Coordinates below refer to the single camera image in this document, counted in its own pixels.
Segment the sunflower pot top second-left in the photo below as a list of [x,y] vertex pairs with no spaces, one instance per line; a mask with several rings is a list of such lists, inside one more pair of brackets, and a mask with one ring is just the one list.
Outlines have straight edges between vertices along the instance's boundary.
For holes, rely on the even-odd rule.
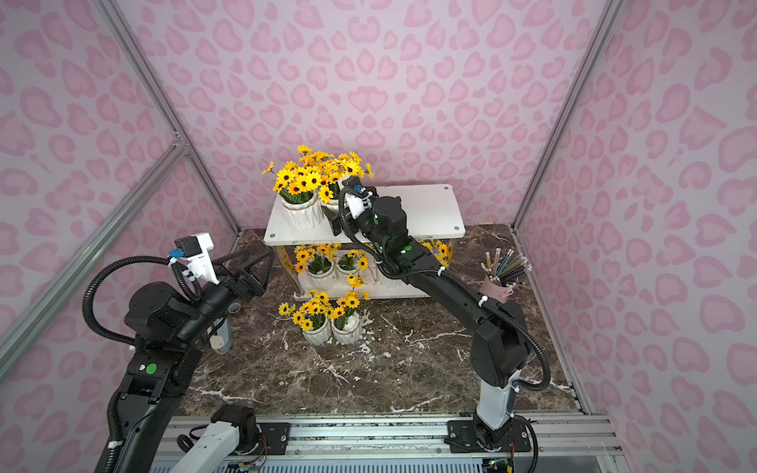
[[324,209],[338,212],[338,198],[343,184],[349,177],[368,175],[372,179],[372,165],[365,162],[356,152],[338,156],[323,152],[315,153],[315,166],[321,174],[319,199]]

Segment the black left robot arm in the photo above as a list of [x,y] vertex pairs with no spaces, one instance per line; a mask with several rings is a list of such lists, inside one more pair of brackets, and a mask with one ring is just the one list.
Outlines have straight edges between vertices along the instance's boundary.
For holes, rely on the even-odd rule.
[[[210,263],[216,282],[201,284],[195,271],[173,257],[130,256],[108,264],[92,279],[82,301],[86,325],[94,333],[134,350],[106,406],[108,440],[97,471],[150,469],[199,364],[200,344],[219,333],[232,305],[265,294],[273,258],[271,251],[252,255],[247,250],[222,256]],[[134,333],[127,336],[97,321],[94,302],[98,289],[112,273],[140,263],[170,268],[177,285],[152,282],[133,294],[124,322]]]

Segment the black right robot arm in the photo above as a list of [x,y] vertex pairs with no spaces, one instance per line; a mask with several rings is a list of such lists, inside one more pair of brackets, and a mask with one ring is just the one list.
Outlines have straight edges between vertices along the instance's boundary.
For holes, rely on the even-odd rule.
[[515,400],[523,390],[546,390],[551,370],[522,308],[489,298],[443,266],[410,236],[400,198],[347,187],[337,208],[344,234],[374,258],[382,275],[422,291],[471,334],[470,364],[481,381],[479,400],[471,419],[447,424],[445,442],[451,451],[538,454],[534,428],[516,413]]

